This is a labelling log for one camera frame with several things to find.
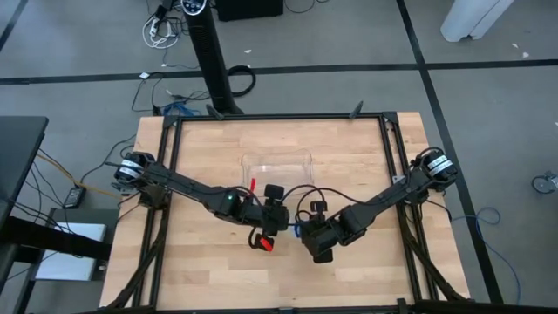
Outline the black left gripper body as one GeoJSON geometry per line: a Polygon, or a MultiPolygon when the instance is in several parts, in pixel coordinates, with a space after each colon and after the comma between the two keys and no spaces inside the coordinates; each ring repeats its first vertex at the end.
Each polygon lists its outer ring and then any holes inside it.
{"type": "Polygon", "coordinates": [[[237,218],[242,225],[260,228],[268,236],[276,235],[276,224],[272,221],[269,211],[252,201],[242,202],[237,218]]]}

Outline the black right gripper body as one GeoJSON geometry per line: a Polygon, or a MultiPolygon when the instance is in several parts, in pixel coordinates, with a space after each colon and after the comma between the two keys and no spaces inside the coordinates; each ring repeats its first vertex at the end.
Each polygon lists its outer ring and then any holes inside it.
{"type": "Polygon", "coordinates": [[[331,263],[332,248],[344,237],[344,231],[337,217],[323,219],[323,226],[316,232],[316,248],[309,249],[314,263],[331,263]]]}

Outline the red tape wrap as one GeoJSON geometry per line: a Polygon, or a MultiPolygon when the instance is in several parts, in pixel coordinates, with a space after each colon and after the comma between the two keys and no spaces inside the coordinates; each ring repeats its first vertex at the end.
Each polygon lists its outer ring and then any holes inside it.
{"type": "Polygon", "coordinates": [[[275,240],[269,236],[263,234],[257,234],[255,236],[255,247],[257,249],[271,252],[274,248],[275,240]]]}

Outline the clear plastic bin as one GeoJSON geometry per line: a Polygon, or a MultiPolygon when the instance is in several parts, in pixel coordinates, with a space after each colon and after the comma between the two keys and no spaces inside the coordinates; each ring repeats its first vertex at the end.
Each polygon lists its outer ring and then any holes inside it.
{"type": "Polygon", "coordinates": [[[312,155],[306,149],[281,153],[248,153],[241,158],[242,184],[250,187],[256,179],[255,195],[264,196],[267,184],[284,187],[284,191],[303,184],[314,184],[312,155]]]}

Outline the black tower fan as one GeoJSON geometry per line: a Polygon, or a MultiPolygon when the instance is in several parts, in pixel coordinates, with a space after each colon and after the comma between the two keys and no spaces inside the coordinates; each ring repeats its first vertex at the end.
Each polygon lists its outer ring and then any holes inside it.
{"type": "Polygon", "coordinates": [[[221,114],[243,114],[236,105],[208,0],[179,0],[189,37],[214,109],[221,114]]]}

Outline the grey side table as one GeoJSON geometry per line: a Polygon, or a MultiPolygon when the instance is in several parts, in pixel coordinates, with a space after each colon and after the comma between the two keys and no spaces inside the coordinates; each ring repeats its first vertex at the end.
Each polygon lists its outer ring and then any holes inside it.
{"type": "MultiPolygon", "coordinates": [[[[118,211],[53,208],[49,217],[65,232],[110,244],[118,211]]],[[[17,314],[66,314],[96,309],[106,266],[106,261],[46,250],[28,270],[17,314]]]]}

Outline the black power adapter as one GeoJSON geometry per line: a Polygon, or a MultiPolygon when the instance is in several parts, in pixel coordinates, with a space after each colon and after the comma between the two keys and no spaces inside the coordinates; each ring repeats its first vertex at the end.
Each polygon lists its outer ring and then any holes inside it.
{"type": "Polygon", "coordinates": [[[85,192],[86,192],[86,188],[80,186],[74,186],[73,188],[71,188],[62,204],[62,208],[63,209],[78,208],[84,199],[85,192]]]}

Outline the white box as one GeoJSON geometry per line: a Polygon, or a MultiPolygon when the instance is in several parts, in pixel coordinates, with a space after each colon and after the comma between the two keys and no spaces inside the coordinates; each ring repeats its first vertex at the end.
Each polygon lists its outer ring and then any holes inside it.
{"type": "MultiPolygon", "coordinates": [[[[70,222],[64,232],[73,231],[80,236],[102,241],[105,239],[107,226],[97,223],[70,222]]],[[[97,261],[90,257],[75,257],[71,254],[46,250],[43,261],[39,264],[35,279],[47,281],[87,282],[93,278],[97,261]]]]}

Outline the black desk crossbar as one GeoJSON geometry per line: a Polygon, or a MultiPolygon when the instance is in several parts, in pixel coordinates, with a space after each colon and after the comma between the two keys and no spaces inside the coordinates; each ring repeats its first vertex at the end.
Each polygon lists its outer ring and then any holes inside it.
{"type": "Polygon", "coordinates": [[[9,216],[0,228],[0,242],[48,249],[76,256],[108,260],[112,246],[83,235],[66,233],[30,221],[9,216]]]}

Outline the black box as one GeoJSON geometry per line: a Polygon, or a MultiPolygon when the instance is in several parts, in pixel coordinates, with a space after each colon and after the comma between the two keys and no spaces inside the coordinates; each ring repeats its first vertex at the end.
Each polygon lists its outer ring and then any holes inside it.
{"type": "Polygon", "coordinates": [[[222,22],[283,14],[283,0],[214,0],[214,3],[222,22]]]}

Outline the grey caster wheel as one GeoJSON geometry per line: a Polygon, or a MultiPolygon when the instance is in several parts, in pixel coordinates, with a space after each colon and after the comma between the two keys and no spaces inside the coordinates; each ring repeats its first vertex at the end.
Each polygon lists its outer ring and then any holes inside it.
{"type": "Polygon", "coordinates": [[[531,180],[532,188],[539,194],[548,195],[558,191],[558,174],[547,171],[531,180]]]}

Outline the black desk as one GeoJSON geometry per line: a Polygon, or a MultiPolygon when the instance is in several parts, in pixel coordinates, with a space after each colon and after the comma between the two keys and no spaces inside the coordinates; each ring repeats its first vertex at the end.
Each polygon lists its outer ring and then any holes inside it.
{"type": "Polygon", "coordinates": [[[48,123],[44,116],[0,116],[0,228],[10,216],[48,123]]]}

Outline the black aluminium table frame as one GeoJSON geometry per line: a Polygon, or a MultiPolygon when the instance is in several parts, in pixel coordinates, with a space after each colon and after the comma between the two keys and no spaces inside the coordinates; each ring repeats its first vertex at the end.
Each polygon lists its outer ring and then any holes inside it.
{"type": "Polygon", "coordinates": [[[429,147],[416,113],[146,117],[133,151],[206,185],[245,187],[244,154],[300,149],[312,155],[314,184],[284,191],[289,228],[275,236],[176,193],[164,208],[148,208],[138,192],[115,231],[101,306],[85,314],[558,314],[463,297],[453,287],[462,269],[449,224],[407,218],[419,205],[407,201],[352,244],[336,245],[331,263],[313,262],[293,231],[316,215],[311,201],[328,203],[326,218],[368,201],[429,147]],[[257,234],[275,240],[271,252],[255,247],[257,234]]]}

